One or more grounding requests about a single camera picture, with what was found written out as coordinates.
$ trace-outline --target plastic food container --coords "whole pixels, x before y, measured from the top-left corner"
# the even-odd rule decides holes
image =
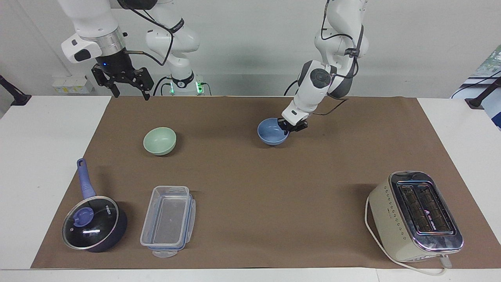
[[[146,212],[141,245],[156,257],[177,254],[189,242],[195,224],[195,200],[185,186],[157,186]]]

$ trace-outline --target white toaster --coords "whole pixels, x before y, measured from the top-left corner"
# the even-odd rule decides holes
[[[381,243],[399,262],[459,252],[463,237],[434,181],[418,171],[391,174],[368,202]]]

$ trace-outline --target white wall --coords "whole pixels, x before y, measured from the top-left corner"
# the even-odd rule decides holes
[[[178,0],[187,26],[201,37],[188,56],[218,95],[281,95],[303,63],[320,60],[313,37],[323,0]],[[0,73],[32,94],[54,94],[53,75],[88,75],[93,62],[73,65],[60,43],[74,33],[56,0],[0,0]],[[370,0],[365,32],[370,48],[350,95],[449,97],[500,43],[498,0]],[[129,50],[148,50],[152,26],[114,10]],[[168,73],[143,56],[154,79]],[[125,95],[140,95],[119,86]],[[107,89],[98,93],[109,95]]]

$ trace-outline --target pot handle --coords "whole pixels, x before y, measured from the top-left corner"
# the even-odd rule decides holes
[[[87,171],[87,163],[85,162],[85,159],[79,159],[77,161],[77,171],[84,199],[95,196],[96,192],[94,191],[94,188],[92,188],[91,181],[89,180],[89,172]]]

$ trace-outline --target black stand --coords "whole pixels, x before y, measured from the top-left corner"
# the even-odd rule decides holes
[[[494,90],[501,86],[501,76],[498,77],[486,90],[484,90],[477,98],[467,98],[465,99],[468,106],[472,109],[483,110],[482,101],[489,96]]]
[[[2,85],[14,97],[14,102],[11,103],[11,106],[24,106],[31,98],[31,95],[24,94],[17,87],[6,81],[5,78],[1,75],[0,85]]]

